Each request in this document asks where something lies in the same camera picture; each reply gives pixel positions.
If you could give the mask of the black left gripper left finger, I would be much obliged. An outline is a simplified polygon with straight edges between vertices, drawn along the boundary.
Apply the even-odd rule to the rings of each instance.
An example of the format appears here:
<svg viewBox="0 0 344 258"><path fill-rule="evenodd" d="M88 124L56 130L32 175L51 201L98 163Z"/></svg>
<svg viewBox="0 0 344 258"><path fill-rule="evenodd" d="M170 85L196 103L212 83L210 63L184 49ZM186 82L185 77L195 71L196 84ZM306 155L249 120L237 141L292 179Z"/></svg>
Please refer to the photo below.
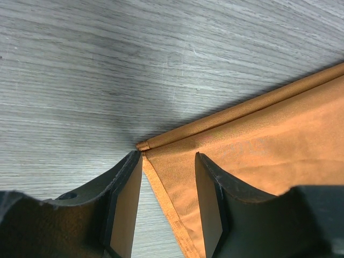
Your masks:
<svg viewBox="0 0 344 258"><path fill-rule="evenodd" d="M1 257L131 257L142 155L56 199L1 192Z"/></svg>

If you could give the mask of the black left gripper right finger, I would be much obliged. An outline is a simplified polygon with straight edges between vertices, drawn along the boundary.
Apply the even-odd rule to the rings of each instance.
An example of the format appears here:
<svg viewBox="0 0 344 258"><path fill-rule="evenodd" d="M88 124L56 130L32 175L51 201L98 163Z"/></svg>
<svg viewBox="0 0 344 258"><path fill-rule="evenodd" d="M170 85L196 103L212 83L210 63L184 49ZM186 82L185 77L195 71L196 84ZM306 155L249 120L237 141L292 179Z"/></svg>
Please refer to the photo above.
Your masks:
<svg viewBox="0 0 344 258"><path fill-rule="evenodd" d="M299 185L275 196L195 156L207 257L343 257L343 186Z"/></svg>

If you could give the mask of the orange satin napkin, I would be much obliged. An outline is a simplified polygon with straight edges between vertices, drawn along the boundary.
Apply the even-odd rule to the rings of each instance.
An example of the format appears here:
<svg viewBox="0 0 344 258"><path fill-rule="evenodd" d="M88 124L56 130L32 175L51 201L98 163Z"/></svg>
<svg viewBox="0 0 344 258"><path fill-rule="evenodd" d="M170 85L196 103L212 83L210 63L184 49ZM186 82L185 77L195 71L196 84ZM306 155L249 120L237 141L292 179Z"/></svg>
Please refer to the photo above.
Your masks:
<svg viewBox="0 0 344 258"><path fill-rule="evenodd" d="M343 64L137 144L185 257L204 257L195 155L279 195L343 183Z"/></svg>

